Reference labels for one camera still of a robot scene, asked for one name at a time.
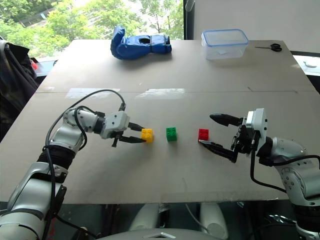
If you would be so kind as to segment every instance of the blue boxing glove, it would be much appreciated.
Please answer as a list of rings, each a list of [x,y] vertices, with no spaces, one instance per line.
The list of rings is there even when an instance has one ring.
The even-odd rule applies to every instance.
[[[125,28],[116,26],[111,41],[111,53],[117,59],[137,59],[148,53],[171,53],[170,38],[164,35],[125,37]]]

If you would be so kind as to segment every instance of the yellow lego brick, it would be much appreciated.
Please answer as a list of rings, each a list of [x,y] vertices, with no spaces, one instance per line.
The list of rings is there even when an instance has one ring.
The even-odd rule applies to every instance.
[[[145,140],[146,143],[151,144],[154,141],[154,133],[150,128],[144,128],[141,131],[141,139]]]

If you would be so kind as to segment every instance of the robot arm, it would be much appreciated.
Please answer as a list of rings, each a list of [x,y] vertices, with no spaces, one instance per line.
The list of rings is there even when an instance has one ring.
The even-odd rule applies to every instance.
[[[130,122],[130,117],[122,110],[105,117],[104,113],[92,112],[87,107],[73,107],[63,114],[63,123],[49,141],[50,156],[55,175],[54,213],[58,213],[67,188],[63,182],[68,175],[76,153],[86,138],[84,132],[99,134],[102,139],[142,143],[143,139],[123,136],[131,128],[141,131],[143,127]],[[0,216],[0,239],[38,240],[43,238],[44,228],[49,221],[51,202],[50,168],[44,149],[12,193],[7,212]]]
[[[259,163],[274,166],[281,176],[285,190],[251,179],[263,186],[272,187],[287,193],[292,203],[297,223],[296,229],[302,240],[320,240],[320,170],[310,160],[320,157],[306,155],[306,149],[293,140],[267,136],[268,119],[264,108],[249,111],[247,117],[237,118],[226,114],[210,115],[214,121],[224,126],[237,126],[231,149],[222,145],[200,140],[199,142],[222,157],[237,161],[238,153],[251,154],[251,169],[255,164],[255,153]]]

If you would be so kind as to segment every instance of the clear plastic container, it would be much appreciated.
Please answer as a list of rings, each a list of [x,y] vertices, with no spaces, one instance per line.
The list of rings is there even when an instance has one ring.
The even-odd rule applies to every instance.
[[[240,29],[207,30],[201,34],[206,59],[240,58],[249,40]]]

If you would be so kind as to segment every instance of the black scissors handle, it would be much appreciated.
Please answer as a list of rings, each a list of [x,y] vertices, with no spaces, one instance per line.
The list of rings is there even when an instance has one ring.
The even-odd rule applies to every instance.
[[[271,49],[272,51],[275,51],[275,52],[282,51],[281,45],[278,43],[273,43],[269,47],[256,46],[256,48],[258,48],[258,49]]]

